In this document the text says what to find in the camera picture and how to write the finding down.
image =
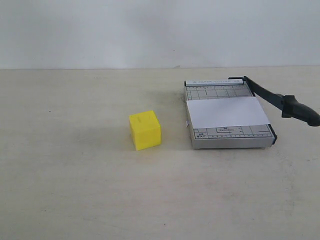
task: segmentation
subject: beige table surface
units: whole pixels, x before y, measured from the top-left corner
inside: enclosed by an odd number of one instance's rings
[[[0,240],[318,240],[320,127],[259,99],[274,146],[191,148],[184,80],[243,75],[320,112],[320,67],[0,70]]]

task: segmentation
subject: yellow plastic block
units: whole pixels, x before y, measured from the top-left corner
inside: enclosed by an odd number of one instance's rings
[[[154,111],[129,116],[131,137],[137,151],[161,144],[161,125]]]

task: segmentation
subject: black handle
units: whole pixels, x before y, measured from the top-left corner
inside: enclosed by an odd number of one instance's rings
[[[282,117],[299,119],[312,127],[320,126],[320,115],[310,107],[298,102],[293,95],[283,97]]]

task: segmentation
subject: white paper sheet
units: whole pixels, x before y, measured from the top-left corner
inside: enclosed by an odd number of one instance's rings
[[[194,129],[269,124],[255,96],[186,101]]]

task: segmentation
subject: white backdrop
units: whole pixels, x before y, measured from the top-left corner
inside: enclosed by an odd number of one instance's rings
[[[320,0],[0,0],[1,69],[320,64]]]

